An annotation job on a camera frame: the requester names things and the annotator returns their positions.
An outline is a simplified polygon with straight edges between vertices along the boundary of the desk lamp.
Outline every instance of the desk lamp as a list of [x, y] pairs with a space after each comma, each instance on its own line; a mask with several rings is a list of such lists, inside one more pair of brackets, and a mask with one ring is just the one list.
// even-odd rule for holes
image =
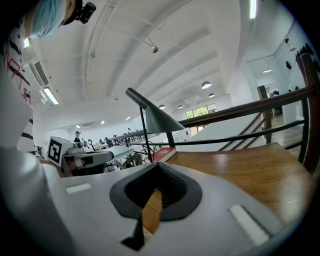
[[[143, 97], [136, 90], [128, 88], [125, 91], [125, 94], [139, 105], [145, 144], [148, 150], [148, 158], [152, 163], [153, 160], [151, 157], [147, 132], [151, 134], [167, 133], [168, 135], [168, 133], [183, 130], [185, 127], [154, 105], [151, 101]], [[146, 125], [142, 109], [145, 110]]]

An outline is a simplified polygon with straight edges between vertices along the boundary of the wooden tabletop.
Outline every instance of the wooden tabletop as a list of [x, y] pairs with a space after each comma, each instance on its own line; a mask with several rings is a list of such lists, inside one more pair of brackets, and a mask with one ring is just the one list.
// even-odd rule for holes
[[[285, 225], [308, 207], [315, 182], [307, 170], [278, 143], [220, 152], [177, 152], [167, 163], [226, 179], [264, 203]], [[143, 226], [153, 233], [159, 222], [161, 194], [142, 212]]]

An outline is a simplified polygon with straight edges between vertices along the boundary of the white desk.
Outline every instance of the white desk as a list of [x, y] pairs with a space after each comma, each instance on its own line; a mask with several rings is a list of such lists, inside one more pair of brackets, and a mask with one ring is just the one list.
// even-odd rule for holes
[[134, 148], [131, 147], [126, 147], [126, 146], [113, 146], [107, 149], [104, 149], [103, 151], [109, 151], [113, 153], [113, 159], [110, 160], [108, 163], [114, 162], [115, 160], [121, 159], [122, 157], [125, 157], [129, 154], [134, 153]]
[[109, 145], [108, 144], [102, 144], [102, 145], [100, 145], [100, 146], [95, 146], [95, 145], [93, 145], [94, 146], [94, 149], [97, 151], [97, 150], [100, 150], [100, 149], [102, 149], [102, 148], [108, 148], [109, 147]]

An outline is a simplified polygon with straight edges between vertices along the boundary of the red book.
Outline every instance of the red book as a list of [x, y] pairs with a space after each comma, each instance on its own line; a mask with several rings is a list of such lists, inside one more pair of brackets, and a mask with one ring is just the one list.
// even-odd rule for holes
[[163, 147], [154, 154], [154, 162], [165, 162], [176, 153], [175, 147]]

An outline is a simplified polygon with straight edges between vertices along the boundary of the headset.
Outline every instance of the headset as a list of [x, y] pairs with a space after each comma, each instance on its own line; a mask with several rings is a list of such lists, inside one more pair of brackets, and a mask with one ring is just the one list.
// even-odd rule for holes
[[87, 2], [85, 6], [82, 6], [82, 4], [82, 0], [76, 0], [72, 15], [62, 25], [68, 25], [74, 20], [80, 21], [82, 24], [86, 24], [89, 21], [97, 7], [92, 2]]

